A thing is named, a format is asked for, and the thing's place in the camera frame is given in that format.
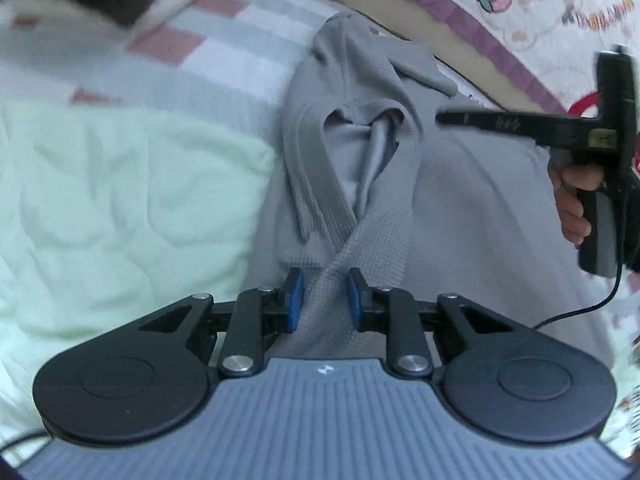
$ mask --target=white logo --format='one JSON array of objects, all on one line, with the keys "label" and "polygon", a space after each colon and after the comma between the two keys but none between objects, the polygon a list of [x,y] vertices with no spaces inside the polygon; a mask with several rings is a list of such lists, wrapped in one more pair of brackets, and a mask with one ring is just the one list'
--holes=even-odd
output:
[{"label": "white logo", "polygon": [[332,367],[331,365],[322,365],[321,367],[318,367],[318,372],[321,373],[322,375],[329,375],[334,370],[335,368]]}]

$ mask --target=metal bolt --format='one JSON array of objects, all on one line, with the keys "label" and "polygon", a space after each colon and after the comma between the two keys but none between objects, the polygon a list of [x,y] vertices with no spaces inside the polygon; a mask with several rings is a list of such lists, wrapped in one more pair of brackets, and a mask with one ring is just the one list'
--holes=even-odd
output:
[{"label": "metal bolt", "polygon": [[407,372],[423,372],[429,368],[429,361],[421,355],[403,355],[398,359],[398,366]]},{"label": "metal bolt", "polygon": [[248,355],[230,355],[229,357],[225,357],[222,365],[230,372],[245,372],[251,369],[254,365],[254,360]]}]

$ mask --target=finger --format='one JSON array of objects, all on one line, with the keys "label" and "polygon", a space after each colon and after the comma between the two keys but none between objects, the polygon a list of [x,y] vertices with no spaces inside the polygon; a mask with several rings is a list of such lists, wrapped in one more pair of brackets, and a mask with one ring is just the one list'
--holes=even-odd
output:
[{"label": "finger", "polygon": [[561,187],[556,192],[556,207],[558,211],[566,211],[573,216],[581,217],[584,215],[584,207],[582,202],[571,193],[569,193],[564,187]]},{"label": "finger", "polygon": [[569,186],[595,191],[604,180],[604,168],[595,164],[586,166],[570,166],[562,170],[562,180]]},{"label": "finger", "polygon": [[584,242],[584,237],[571,232],[564,227],[562,228],[562,236],[569,240],[574,245],[581,245]]},{"label": "finger", "polygon": [[551,184],[554,186],[555,194],[556,191],[562,187],[562,177],[560,176],[558,168],[555,166],[549,166],[549,178],[551,179]]},{"label": "finger", "polygon": [[582,237],[591,234],[591,224],[586,218],[577,217],[562,210],[559,210],[558,214],[563,228]]}]

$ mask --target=mint green blanket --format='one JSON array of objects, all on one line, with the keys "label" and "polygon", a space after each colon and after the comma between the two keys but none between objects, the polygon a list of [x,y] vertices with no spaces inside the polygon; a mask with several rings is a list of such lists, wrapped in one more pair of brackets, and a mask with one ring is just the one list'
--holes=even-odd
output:
[{"label": "mint green blanket", "polygon": [[274,159],[175,114],[0,107],[0,444],[41,427],[31,382],[57,352],[194,292],[235,299]]}]

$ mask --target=gray grip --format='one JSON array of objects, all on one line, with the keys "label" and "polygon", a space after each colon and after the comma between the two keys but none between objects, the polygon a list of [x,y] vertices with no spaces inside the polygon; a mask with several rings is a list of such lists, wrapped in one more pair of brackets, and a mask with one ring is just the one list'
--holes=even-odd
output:
[{"label": "gray grip", "polygon": [[27,480],[623,480],[596,438],[521,447],[469,429],[430,384],[378,360],[272,359],[223,381],[199,416],[157,440],[91,449],[54,439]]}]

